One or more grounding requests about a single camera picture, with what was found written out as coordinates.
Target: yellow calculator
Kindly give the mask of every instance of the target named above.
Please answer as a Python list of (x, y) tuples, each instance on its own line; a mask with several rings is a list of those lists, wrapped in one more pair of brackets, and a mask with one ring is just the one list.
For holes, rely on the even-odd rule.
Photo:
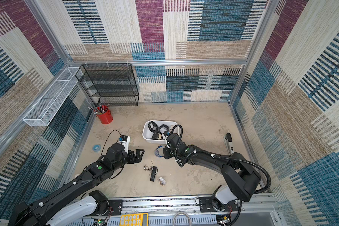
[(120, 226), (148, 226), (148, 213), (124, 214)]

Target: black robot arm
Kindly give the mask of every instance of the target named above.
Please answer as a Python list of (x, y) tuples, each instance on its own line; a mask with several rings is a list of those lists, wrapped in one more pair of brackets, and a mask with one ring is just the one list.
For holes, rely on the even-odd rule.
[(26, 205), (18, 204), (11, 215), (8, 226), (44, 226), (59, 210), (68, 205), (82, 193), (98, 186), (112, 177), (113, 172), (127, 163), (142, 160), (144, 150), (124, 151), (122, 144), (113, 144), (105, 155), (87, 166), (72, 181), (38, 201)]
[[(235, 152), (232, 156), (215, 154), (195, 145), (187, 146), (180, 138), (181, 135), (178, 136), (176, 133), (166, 137), (169, 148), (163, 148), (164, 158), (175, 157), (180, 167), (188, 163), (204, 166), (222, 174), (230, 191), (238, 199), (248, 202), (253, 194), (264, 192), (270, 187), (271, 178), (266, 170), (247, 161), (240, 153)], [(259, 190), (256, 188), (260, 183), (261, 176), (253, 166), (259, 168), (267, 178), (266, 186)]]

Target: white wire basket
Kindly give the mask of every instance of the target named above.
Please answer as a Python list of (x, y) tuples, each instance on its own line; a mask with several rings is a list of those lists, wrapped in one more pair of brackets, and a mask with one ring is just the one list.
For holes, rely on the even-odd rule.
[(29, 126), (48, 126), (78, 80), (79, 68), (66, 68), (24, 117)]

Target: white cable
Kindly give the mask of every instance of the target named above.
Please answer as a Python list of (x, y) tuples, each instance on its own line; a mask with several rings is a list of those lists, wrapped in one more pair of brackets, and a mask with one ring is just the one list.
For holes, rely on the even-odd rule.
[(192, 226), (192, 222), (191, 222), (191, 218), (188, 214), (186, 214), (185, 212), (183, 211), (179, 211), (177, 212), (174, 216), (173, 216), (173, 219), (172, 219), (172, 226), (175, 226), (175, 219), (176, 219), (176, 216), (180, 215), (180, 214), (183, 214), (187, 217), (188, 219), (188, 222), (190, 222), (190, 225), (189, 226)]

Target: red bucket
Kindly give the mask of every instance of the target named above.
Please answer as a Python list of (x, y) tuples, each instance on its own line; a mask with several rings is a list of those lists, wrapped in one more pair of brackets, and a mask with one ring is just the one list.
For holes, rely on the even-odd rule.
[(99, 118), (102, 124), (111, 123), (111, 121), (113, 121), (113, 116), (111, 115), (111, 111), (109, 109), (107, 110), (107, 106), (104, 106), (104, 105), (102, 105), (102, 109), (105, 111), (105, 113), (102, 115), (96, 115), (96, 116)]

